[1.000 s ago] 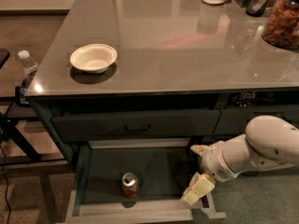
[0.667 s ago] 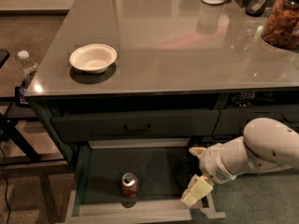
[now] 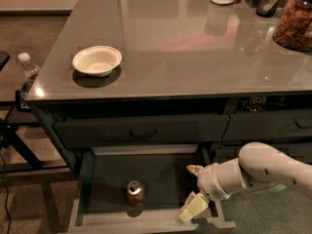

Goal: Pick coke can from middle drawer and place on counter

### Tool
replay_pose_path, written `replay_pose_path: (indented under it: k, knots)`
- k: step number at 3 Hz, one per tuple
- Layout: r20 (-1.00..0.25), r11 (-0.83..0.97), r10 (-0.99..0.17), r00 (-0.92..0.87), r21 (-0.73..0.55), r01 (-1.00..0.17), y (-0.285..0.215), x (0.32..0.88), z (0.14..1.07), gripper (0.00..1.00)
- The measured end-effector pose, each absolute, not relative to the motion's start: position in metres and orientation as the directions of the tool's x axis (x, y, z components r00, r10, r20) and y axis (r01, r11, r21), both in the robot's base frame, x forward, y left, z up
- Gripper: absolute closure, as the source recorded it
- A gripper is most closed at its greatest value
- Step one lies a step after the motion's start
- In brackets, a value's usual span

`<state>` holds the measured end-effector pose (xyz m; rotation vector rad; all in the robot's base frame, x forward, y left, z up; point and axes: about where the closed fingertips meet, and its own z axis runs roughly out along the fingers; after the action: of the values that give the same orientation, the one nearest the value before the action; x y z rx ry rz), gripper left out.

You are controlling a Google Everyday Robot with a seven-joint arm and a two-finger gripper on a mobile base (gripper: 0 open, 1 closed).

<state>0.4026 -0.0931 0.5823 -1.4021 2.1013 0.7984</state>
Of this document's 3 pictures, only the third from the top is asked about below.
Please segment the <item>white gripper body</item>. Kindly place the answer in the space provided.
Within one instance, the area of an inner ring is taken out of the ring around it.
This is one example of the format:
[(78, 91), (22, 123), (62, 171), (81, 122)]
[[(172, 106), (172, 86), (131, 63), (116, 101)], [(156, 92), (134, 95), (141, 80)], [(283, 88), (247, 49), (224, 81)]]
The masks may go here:
[(198, 175), (197, 187), (206, 194), (211, 201), (222, 201), (228, 198), (228, 194), (220, 185), (217, 175), (218, 163), (203, 168)]

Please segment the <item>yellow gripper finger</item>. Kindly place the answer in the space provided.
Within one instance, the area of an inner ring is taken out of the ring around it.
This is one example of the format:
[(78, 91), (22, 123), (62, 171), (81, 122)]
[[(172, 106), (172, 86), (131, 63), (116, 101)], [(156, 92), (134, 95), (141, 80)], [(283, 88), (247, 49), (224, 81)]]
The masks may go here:
[(188, 165), (186, 169), (187, 171), (195, 175), (197, 178), (199, 178), (202, 171), (204, 170), (204, 167), (200, 165)]
[(177, 219), (181, 222), (190, 221), (193, 217), (205, 211), (209, 206), (209, 202), (209, 197), (206, 194), (191, 192), (180, 209)]

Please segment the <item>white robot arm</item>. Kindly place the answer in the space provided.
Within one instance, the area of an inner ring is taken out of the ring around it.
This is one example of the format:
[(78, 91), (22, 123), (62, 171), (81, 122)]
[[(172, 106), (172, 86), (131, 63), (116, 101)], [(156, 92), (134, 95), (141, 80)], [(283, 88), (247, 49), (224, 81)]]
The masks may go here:
[(201, 215), (210, 201), (219, 202), (238, 193), (262, 193), (291, 187), (312, 197), (312, 166), (296, 161), (271, 145), (261, 142), (245, 144), (238, 157), (206, 167), (188, 165), (197, 177), (198, 193), (191, 192), (177, 220), (181, 223)]

